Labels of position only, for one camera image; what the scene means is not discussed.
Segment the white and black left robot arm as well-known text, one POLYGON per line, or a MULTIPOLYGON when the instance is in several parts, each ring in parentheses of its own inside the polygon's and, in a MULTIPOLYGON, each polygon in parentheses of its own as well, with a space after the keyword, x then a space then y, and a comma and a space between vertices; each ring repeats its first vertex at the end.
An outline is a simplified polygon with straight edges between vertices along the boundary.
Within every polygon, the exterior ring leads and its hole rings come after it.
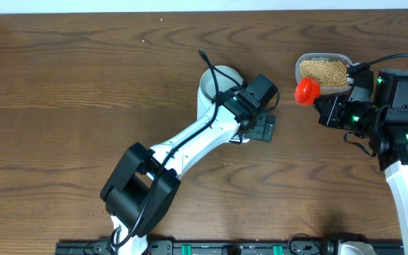
POLYGON ((147 235, 167 213, 181 177, 206 154, 225 144, 270 142, 275 117, 267 106, 280 96, 265 76, 247 83, 240 75, 202 75, 197 120, 171 139, 146 148, 139 142, 122 155, 101 190, 114 230, 113 254, 142 254, 147 235))

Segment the red plastic measuring scoop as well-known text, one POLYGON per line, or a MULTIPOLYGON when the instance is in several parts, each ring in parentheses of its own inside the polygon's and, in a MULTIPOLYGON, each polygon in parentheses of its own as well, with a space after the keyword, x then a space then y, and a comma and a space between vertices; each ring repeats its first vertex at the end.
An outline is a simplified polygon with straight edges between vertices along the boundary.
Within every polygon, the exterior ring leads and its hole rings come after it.
POLYGON ((300 105, 311 106, 320 94, 320 83, 311 77, 305 77, 300 80, 296 87, 295 102, 300 105))

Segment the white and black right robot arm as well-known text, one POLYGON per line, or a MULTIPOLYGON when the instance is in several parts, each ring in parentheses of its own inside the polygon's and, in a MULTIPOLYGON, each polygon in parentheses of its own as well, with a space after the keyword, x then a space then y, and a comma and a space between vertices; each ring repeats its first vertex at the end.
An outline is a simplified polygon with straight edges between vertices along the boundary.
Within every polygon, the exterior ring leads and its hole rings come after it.
POLYGON ((365 153, 377 157, 392 192, 403 249, 408 254, 408 71, 370 69, 353 76, 350 95, 317 97, 319 124, 367 138, 365 153))

